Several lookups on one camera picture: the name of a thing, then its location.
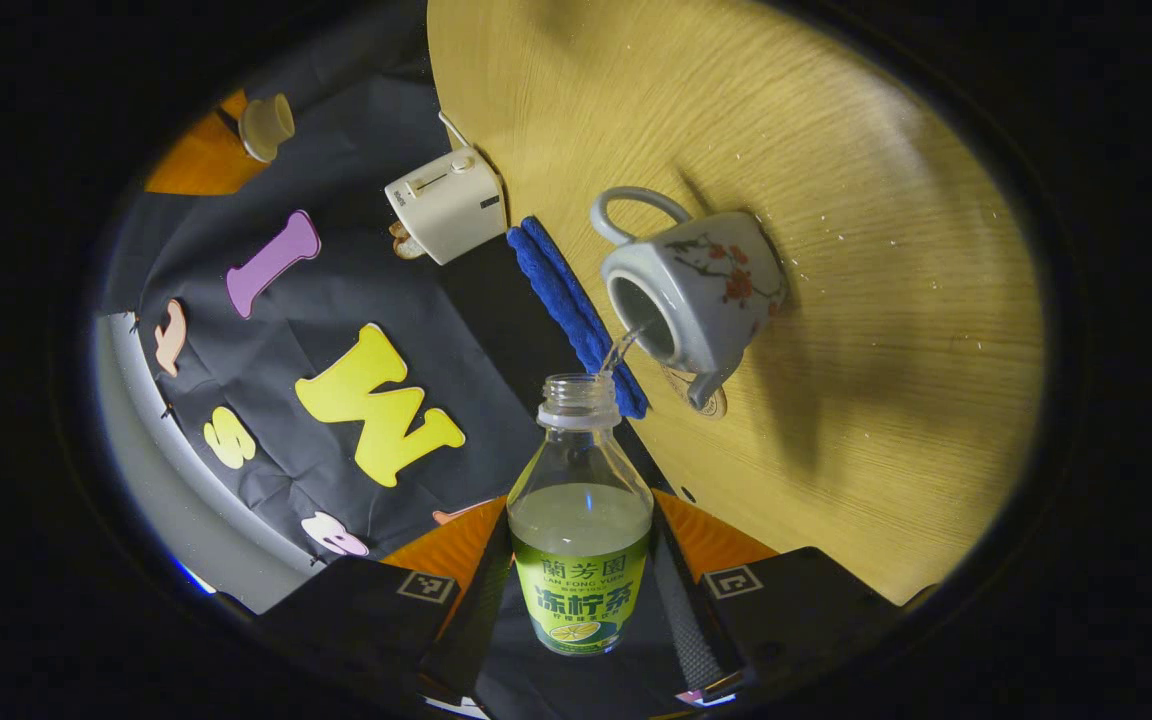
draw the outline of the yellow letter w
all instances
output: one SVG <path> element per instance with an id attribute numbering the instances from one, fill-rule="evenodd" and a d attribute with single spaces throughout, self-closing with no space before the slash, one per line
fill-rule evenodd
<path id="1" fill-rule="evenodd" d="M 465 445 L 465 433 L 438 407 L 407 433 L 425 400 L 425 391 L 404 387 L 371 392 L 381 382 L 402 382 L 407 364 L 374 324 L 358 331 L 358 343 L 312 381 L 296 381 L 301 404 L 320 423 L 362 420 L 353 461 L 381 486 L 397 486 L 397 470 L 439 447 Z"/>

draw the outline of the green label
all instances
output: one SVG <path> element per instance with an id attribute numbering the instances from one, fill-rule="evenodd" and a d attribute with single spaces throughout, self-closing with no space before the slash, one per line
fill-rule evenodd
<path id="1" fill-rule="evenodd" d="M 621 637 L 643 585 L 649 535 L 607 555 L 553 555 L 513 538 L 536 637 L 567 655 L 596 655 Z"/>

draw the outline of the lemon slice graphic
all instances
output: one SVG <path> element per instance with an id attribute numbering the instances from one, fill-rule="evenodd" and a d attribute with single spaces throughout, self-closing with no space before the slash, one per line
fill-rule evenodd
<path id="1" fill-rule="evenodd" d="M 554 628 L 553 630 L 550 630 L 550 637 L 566 643 L 581 642 L 582 639 L 590 637 L 590 635 L 598 632 L 598 628 L 601 624 L 602 623 L 576 623 L 573 626 L 562 626 L 562 628 Z"/>

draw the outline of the wooden table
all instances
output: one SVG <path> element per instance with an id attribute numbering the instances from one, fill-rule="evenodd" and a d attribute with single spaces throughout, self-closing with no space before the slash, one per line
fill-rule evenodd
<path id="1" fill-rule="evenodd" d="M 780 551 L 814 544 L 896 602 L 940 582 L 1026 458 L 1043 391 L 1036 272 L 1005 197 L 937 114 L 756 3 L 430 0 L 448 118 L 550 229 L 612 334 L 617 184 L 761 220 L 791 279 L 726 384 L 684 404 L 642 351 L 637 433 L 673 487 Z M 613 205 L 636 234 L 654 210 Z M 520 339 L 520 350 L 526 339 Z"/>

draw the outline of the blue towel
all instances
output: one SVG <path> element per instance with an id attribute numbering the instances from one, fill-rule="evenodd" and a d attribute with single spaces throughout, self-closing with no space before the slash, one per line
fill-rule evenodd
<path id="1" fill-rule="evenodd" d="M 585 365 L 585 372 L 596 373 L 602 365 L 607 351 L 612 350 L 612 336 L 607 334 L 602 320 L 594 312 L 594 305 L 576 282 L 576 275 L 563 260 L 550 234 L 536 218 L 522 219 L 521 228 L 509 228 L 506 233 L 509 247 L 517 252 L 522 274 L 531 281 L 532 290 L 540 296 L 550 316 L 562 325 L 567 340 L 576 348 L 576 356 Z M 612 373 L 616 382 L 616 404 L 626 418 L 643 419 L 649 414 L 649 397 L 634 379 L 627 365 L 617 365 Z"/>

